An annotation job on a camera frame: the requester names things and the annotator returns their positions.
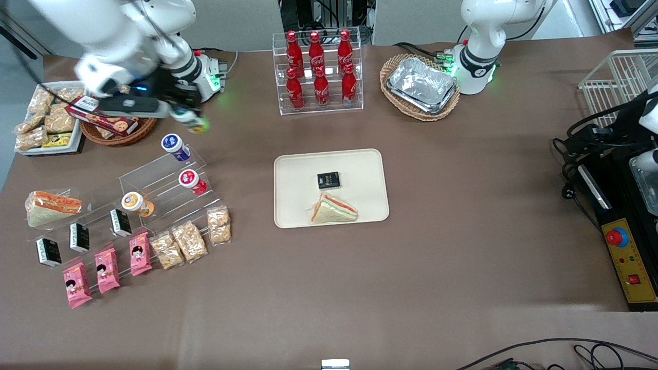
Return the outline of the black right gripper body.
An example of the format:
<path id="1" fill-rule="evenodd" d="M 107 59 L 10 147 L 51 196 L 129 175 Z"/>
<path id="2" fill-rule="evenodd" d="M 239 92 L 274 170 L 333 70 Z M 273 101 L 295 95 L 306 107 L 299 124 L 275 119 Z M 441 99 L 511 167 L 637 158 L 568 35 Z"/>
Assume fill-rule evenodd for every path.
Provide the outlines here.
<path id="1" fill-rule="evenodd" d="M 138 80 L 138 96 L 190 107 L 190 98 L 200 95 L 198 87 L 179 83 L 168 70 L 156 68 L 150 75 Z"/>

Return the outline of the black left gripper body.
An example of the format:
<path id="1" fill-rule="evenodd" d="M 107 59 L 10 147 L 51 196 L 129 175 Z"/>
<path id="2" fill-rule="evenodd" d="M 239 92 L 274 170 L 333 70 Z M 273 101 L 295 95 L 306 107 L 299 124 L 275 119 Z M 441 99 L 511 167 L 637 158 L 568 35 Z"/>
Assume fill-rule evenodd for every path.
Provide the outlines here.
<path id="1" fill-rule="evenodd" d="M 643 92 L 630 102 L 579 120 L 567 129 L 566 153 L 580 155 L 587 150 L 644 145 L 649 141 L 649 129 L 639 120 L 648 101 L 649 93 Z"/>

